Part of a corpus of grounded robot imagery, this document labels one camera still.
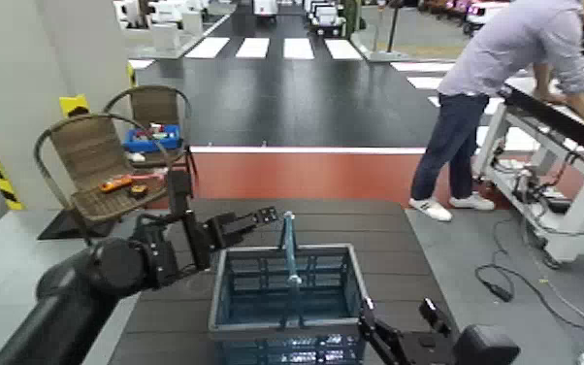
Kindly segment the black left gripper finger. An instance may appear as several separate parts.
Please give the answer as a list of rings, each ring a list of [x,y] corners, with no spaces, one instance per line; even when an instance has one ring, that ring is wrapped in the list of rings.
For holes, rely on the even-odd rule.
[[[274,206],[258,209],[240,218],[245,228],[256,228],[279,221],[279,214]]]
[[[227,249],[238,245],[243,241],[245,235],[250,234],[255,228],[245,228],[242,225],[226,224],[220,228],[218,246],[221,249]]]

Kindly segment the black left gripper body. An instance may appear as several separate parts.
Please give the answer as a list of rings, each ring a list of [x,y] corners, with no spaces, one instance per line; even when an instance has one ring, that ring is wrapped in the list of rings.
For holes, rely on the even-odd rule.
[[[245,220],[234,213],[213,216],[203,223],[210,251],[235,246],[243,241]]]

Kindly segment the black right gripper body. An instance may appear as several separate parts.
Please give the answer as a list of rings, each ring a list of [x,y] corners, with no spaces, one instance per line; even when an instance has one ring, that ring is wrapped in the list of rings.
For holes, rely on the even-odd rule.
[[[406,365],[457,365],[453,352],[453,334],[439,332],[402,332],[399,341],[401,364]]]

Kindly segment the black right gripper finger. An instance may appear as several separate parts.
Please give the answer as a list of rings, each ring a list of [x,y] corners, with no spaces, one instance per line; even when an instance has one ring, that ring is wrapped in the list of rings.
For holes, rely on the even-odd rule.
[[[428,322],[429,326],[444,338],[452,333],[449,318],[430,298],[424,298],[419,306],[419,313]]]
[[[398,330],[384,321],[378,320],[375,317],[373,309],[373,300],[365,297],[358,317],[360,335],[375,350],[384,364],[403,364],[404,361],[399,356],[400,342]]]

